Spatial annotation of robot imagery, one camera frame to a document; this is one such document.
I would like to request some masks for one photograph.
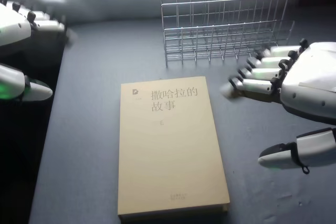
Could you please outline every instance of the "tabletop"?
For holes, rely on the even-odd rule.
[[[299,9],[289,41],[335,41],[335,8]],[[205,76],[222,154],[230,210],[174,223],[331,223],[336,165],[271,170],[262,150],[328,127],[276,103],[225,100],[219,87],[246,57],[170,62],[165,66],[160,19],[76,26],[65,51],[41,159],[31,224],[120,223],[117,216],[120,84]],[[146,223],[168,223],[154,220]]]

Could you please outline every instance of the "wrinkle on table surface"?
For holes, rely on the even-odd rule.
[[[289,42],[336,40],[336,8],[300,9]],[[175,223],[332,223],[336,166],[271,170],[262,150],[328,127],[286,112],[276,103],[230,102],[219,87],[246,57],[169,62],[160,19],[74,27],[78,39],[62,60],[41,159],[31,224],[120,223],[117,216],[120,84],[205,76],[229,189],[224,216]],[[144,223],[169,223],[167,220]]]

